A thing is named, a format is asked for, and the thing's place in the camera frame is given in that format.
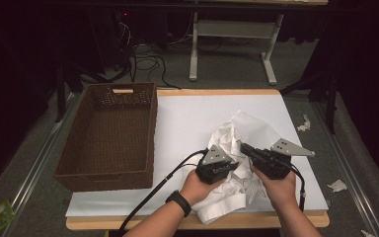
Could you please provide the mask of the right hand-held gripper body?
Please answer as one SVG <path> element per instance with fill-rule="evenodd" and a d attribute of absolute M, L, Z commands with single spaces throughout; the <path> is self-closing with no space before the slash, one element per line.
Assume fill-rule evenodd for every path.
<path fill-rule="evenodd" d="M 293 156 L 314 157 L 316 153 L 284 138 L 277 140 L 270 149 L 255 148 L 251 152 L 254 166 L 272 180 L 283 180 L 289 172 L 295 172 Z"/>

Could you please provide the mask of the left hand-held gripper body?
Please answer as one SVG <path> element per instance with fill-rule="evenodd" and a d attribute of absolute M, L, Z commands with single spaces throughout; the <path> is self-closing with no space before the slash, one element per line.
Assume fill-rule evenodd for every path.
<path fill-rule="evenodd" d="M 202 182 L 214 184 L 225 179 L 232 170 L 233 159 L 220 147 L 212 145 L 198 161 L 195 172 Z"/>

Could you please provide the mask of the white garment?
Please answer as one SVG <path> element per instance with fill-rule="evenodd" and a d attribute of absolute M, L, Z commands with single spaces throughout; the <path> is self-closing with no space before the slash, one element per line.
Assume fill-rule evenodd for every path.
<path fill-rule="evenodd" d="M 239 165 L 224 177 L 224 182 L 206 199 L 192 207 L 203 224 L 210 224 L 228 213 L 246 208 L 256 198 L 267 198 L 263 182 L 251 169 L 252 162 L 239 151 L 237 141 L 240 139 L 241 133 L 233 122 L 223 123 L 210 137 L 208 146 L 216 145 Z"/>

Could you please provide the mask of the brown woven basket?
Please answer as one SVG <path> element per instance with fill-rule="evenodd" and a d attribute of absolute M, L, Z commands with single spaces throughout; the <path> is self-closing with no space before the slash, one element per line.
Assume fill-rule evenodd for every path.
<path fill-rule="evenodd" d="M 152 187 L 157 109 L 154 83 L 88 86 L 54 178 L 71 192 Z"/>

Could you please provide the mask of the person's left hand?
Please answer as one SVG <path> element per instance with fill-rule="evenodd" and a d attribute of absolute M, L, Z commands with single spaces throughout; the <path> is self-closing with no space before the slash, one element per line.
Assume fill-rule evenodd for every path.
<path fill-rule="evenodd" d="M 212 185 L 204 183 L 197 175 L 195 170 L 188 173 L 180 195 L 186 199 L 190 206 L 206 199 L 210 192 L 224 183 L 220 180 Z"/>

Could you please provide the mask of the person's right hand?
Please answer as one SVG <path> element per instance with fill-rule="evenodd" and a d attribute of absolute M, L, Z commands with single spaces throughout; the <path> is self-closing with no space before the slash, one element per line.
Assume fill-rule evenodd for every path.
<path fill-rule="evenodd" d="M 277 212 L 297 207 L 296 176 L 293 172 L 290 172 L 282 180 L 272 180 L 255 167 L 252 168 L 252 171 L 262 180 L 271 205 Z"/>

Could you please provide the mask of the black wristwatch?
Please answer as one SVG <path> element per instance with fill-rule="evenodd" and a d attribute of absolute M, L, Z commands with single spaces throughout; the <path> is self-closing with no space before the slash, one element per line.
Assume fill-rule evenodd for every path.
<path fill-rule="evenodd" d="M 189 202 L 180 194 L 178 190 L 173 191 L 165 200 L 165 203 L 174 201 L 184 212 L 184 217 L 190 215 L 191 206 Z"/>

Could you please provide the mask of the white table sheet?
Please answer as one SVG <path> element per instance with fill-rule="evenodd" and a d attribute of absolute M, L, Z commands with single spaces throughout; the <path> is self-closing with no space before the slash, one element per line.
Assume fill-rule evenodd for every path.
<path fill-rule="evenodd" d="M 285 103 L 280 95 L 160 96 L 155 129 L 154 186 L 179 163 L 197 150 L 220 146 L 240 162 L 238 169 L 207 200 L 195 206 L 189 216 L 212 222 L 231 212 L 273 211 L 258 178 L 252 174 L 248 158 L 239 150 L 237 140 L 270 149 L 279 138 L 301 145 Z M 305 210 L 327 211 L 328 206 L 305 156 L 293 156 L 292 163 L 305 179 Z M 149 215 L 166 198 L 182 187 L 185 166 L 160 189 L 136 215 Z M 66 217 L 127 216 L 149 194 L 144 190 L 74 193 Z"/>

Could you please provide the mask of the long crumpled paper scrap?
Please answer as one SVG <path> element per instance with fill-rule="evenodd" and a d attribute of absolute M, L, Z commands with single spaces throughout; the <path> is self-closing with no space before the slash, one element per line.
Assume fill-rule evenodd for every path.
<path fill-rule="evenodd" d="M 303 119 L 304 119 L 304 122 L 297 127 L 298 131 L 306 131 L 306 130 L 309 130 L 311 128 L 311 122 L 310 122 L 308 116 L 304 115 Z"/>

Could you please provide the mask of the wooden table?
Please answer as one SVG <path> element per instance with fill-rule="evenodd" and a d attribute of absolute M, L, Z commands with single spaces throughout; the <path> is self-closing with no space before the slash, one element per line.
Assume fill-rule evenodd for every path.
<path fill-rule="evenodd" d="M 271 125 L 282 138 L 299 144 L 286 105 L 276 90 L 160 90 L 155 131 L 156 183 L 181 161 L 207 146 L 213 131 L 243 111 Z M 70 230 L 117 230 L 145 198 L 146 190 L 75 193 L 66 212 Z M 204 225 L 193 213 L 182 230 L 277 228 L 278 218 L 267 198 Z"/>

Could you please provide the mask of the flat crumpled paper scrap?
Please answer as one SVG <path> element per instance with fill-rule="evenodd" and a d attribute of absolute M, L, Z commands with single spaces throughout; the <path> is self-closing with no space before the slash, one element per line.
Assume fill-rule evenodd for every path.
<path fill-rule="evenodd" d="M 347 185 L 342 180 L 336 180 L 332 184 L 328 185 L 334 193 L 338 193 L 347 189 Z"/>

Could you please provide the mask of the black stand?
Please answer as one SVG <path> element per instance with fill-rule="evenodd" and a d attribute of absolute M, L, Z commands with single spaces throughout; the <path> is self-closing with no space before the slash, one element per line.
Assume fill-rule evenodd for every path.
<path fill-rule="evenodd" d="M 333 72 L 321 71 L 312 76 L 307 76 L 279 91 L 282 96 L 288 95 L 296 90 L 310 89 L 308 98 L 311 102 L 322 102 L 326 100 L 326 126 L 331 133 L 335 133 L 334 118 L 336 111 L 336 96 L 338 87 L 338 76 Z"/>
<path fill-rule="evenodd" d="M 109 83 L 109 80 L 88 71 L 84 67 L 72 62 L 62 62 L 59 66 L 56 77 L 56 92 L 57 92 L 57 119 L 61 121 L 66 114 L 66 98 L 65 86 L 68 86 L 72 93 L 81 93 L 84 86 L 81 82 L 81 75 L 89 76 L 91 79 L 96 80 L 98 83 Z"/>

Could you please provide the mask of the metal floor rail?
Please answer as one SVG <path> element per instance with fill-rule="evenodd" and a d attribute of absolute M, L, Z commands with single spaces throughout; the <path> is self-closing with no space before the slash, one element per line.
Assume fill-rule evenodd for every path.
<path fill-rule="evenodd" d="M 28 200 L 30 199 L 31 194 L 34 191 L 34 188 L 39 180 L 39 177 L 41 176 L 43 169 L 45 168 L 45 165 L 48 161 L 48 154 L 50 152 L 50 149 L 52 148 L 60 129 L 63 127 L 66 118 L 72 111 L 72 107 L 77 103 L 78 99 L 79 95 L 76 93 L 70 93 L 68 95 L 66 99 L 65 114 L 53 124 L 51 131 L 49 132 L 45 142 L 40 148 L 35 162 L 33 163 L 28 175 L 24 179 L 21 187 L 17 192 L 17 195 L 11 203 L 11 207 L 15 213 L 15 218 L 10 224 L 8 224 L 3 230 L 0 231 L 0 237 L 8 237 L 12 233 L 19 217 L 21 216 Z"/>
<path fill-rule="evenodd" d="M 313 108 L 313 111 L 317 116 L 319 123 L 323 126 L 325 134 L 335 151 L 341 175 L 344 179 L 345 184 L 347 185 L 349 193 L 351 194 L 355 207 L 359 211 L 360 216 L 368 231 L 374 234 L 376 237 L 379 237 L 379 220 L 376 217 L 370 201 L 367 195 L 364 193 L 361 184 L 358 182 L 355 174 L 348 164 L 346 156 L 341 150 L 341 144 L 336 138 L 336 135 L 332 133 L 327 126 L 324 110 L 319 103 L 315 102 L 311 103 L 311 107 Z"/>

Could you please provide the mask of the white metal desk frame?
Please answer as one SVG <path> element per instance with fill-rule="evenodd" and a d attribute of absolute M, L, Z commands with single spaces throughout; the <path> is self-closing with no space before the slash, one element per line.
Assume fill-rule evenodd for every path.
<path fill-rule="evenodd" d="M 278 15 L 275 21 L 271 23 L 200 20 L 198 18 L 198 13 L 194 13 L 192 22 L 191 55 L 189 61 L 190 81 L 197 80 L 198 38 L 218 37 L 268 40 L 267 50 L 263 51 L 260 54 L 260 57 L 265 69 L 268 84 L 276 85 L 277 80 L 274 75 L 270 58 L 273 53 L 283 19 L 283 15 Z"/>

